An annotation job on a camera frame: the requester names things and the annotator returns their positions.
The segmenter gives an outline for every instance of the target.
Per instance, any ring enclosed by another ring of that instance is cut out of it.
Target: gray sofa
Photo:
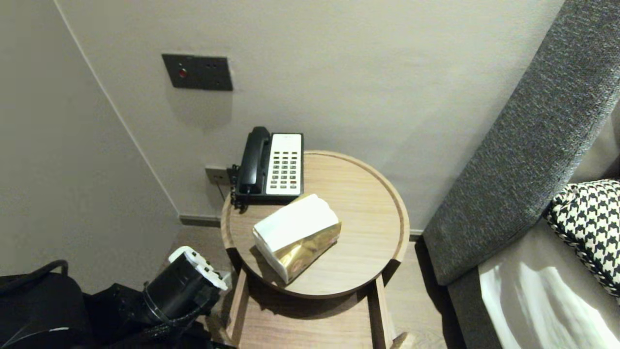
[[[477,265],[538,221],[619,93],[620,1],[566,1],[423,233],[469,348],[501,348],[481,299]]]

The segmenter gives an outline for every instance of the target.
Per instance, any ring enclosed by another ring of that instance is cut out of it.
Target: baseboard
[[[196,227],[213,227],[219,228],[221,226],[221,219],[215,215],[187,215],[181,214],[179,215],[179,220],[183,225],[193,225]],[[409,241],[414,242],[417,241],[421,236],[424,230],[420,229],[410,229],[409,230]]]

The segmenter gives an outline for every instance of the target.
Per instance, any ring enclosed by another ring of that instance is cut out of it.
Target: cable
[[[222,197],[222,200],[225,202],[226,198],[224,197],[224,193],[222,193],[222,188],[219,187],[219,183],[218,182],[215,182],[215,185],[218,186],[219,195]]]
[[[69,263],[67,263],[66,260],[56,260],[53,261],[47,265],[42,266],[41,268],[33,271],[30,274],[24,275],[23,277],[11,281],[8,284],[2,285],[0,286],[0,296],[7,293],[7,292],[11,292],[14,289],[21,287],[31,281],[35,281],[36,279],[40,279],[43,276],[47,275],[47,273],[51,272],[52,270],[61,267],[61,271],[60,273],[63,276],[67,276],[67,274],[69,273]]]

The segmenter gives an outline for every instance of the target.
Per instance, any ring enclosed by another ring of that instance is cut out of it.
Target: wall socket
[[[217,185],[231,185],[228,172],[225,167],[222,166],[205,166],[206,177],[209,178],[211,184]]]

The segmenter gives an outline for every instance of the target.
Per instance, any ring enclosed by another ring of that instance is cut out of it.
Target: wooden floor
[[[200,252],[216,270],[232,270],[219,228],[186,226],[170,250],[183,245]],[[447,291],[435,284],[431,268],[423,243],[409,242],[403,263],[386,286],[394,333],[412,333],[414,348],[462,348],[462,336]],[[231,296],[232,293],[227,294],[226,299]],[[220,303],[223,308],[218,305],[213,309],[215,316],[207,320],[209,327],[217,322],[219,312],[226,312],[226,302]]]

